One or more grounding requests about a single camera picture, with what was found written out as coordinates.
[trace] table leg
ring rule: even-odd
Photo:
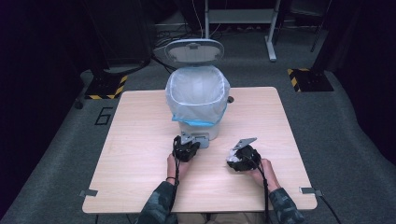
[[[276,18],[277,18],[277,13],[279,11],[279,5],[280,5],[280,0],[276,0],[276,5],[274,7],[274,12],[271,19],[270,33],[265,37],[265,45],[267,46],[268,57],[270,58],[270,62],[272,63],[276,62],[276,55],[273,45],[273,36],[276,27]]]

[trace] handheld controller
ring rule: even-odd
[[[247,171],[257,168],[262,157],[250,143],[257,138],[241,139],[234,148],[230,150],[230,156],[227,158],[227,164],[235,171]]]

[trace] black chair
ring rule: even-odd
[[[274,45],[279,38],[286,16],[290,15],[296,19],[303,18],[318,22],[317,36],[311,49],[311,52],[313,52],[331,4],[332,0],[283,0],[277,17],[278,27]]]

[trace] person's arm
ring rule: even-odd
[[[175,157],[171,154],[168,159],[167,177],[176,176]],[[178,179],[182,180],[186,175],[190,162],[181,162],[178,171]],[[173,194],[175,188],[175,179],[167,178],[158,188],[156,188],[148,198],[140,215],[134,221],[134,224],[163,224],[177,223],[177,217],[170,215],[170,206],[173,203]]]
[[[276,175],[272,164],[267,159],[262,159],[262,170],[264,172],[265,178],[267,179],[269,199],[274,211],[276,212],[276,217],[279,223],[291,224],[291,223],[306,223],[303,214],[298,211],[296,204],[289,196],[289,194],[279,185],[276,179]],[[253,179],[260,186],[263,186],[262,174],[257,169],[246,171],[248,175],[253,177]]]
[[[152,223],[161,224],[169,215],[169,207],[173,200],[174,185],[163,181],[158,188],[156,188],[151,196],[148,198],[140,215],[134,221],[138,223]]]

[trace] gray floor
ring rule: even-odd
[[[285,30],[276,45],[277,62],[270,63],[263,33],[224,35],[219,41],[225,55],[215,66],[232,87],[277,88],[310,181],[324,192],[343,223],[396,223],[396,167],[361,131],[335,76],[326,73],[334,87],[331,92],[295,92],[291,86],[287,69],[313,64],[320,47],[309,52],[313,40],[312,33]],[[169,63],[162,49],[154,52]],[[87,87],[91,73],[87,71],[81,77]],[[151,62],[128,76],[124,90],[162,90],[168,78],[161,65]],[[84,100],[83,109],[70,108],[1,224],[94,223],[94,215],[82,212],[84,199],[78,194],[90,185],[110,126],[94,123],[103,107],[112,107],[106,112],[114,115],[118,102]],[[309,223],[336,223],[321,199],[316,209],[303,212]],[[99,216],[99,223],[128,223],[128,219],[123,214],[107,214]]]

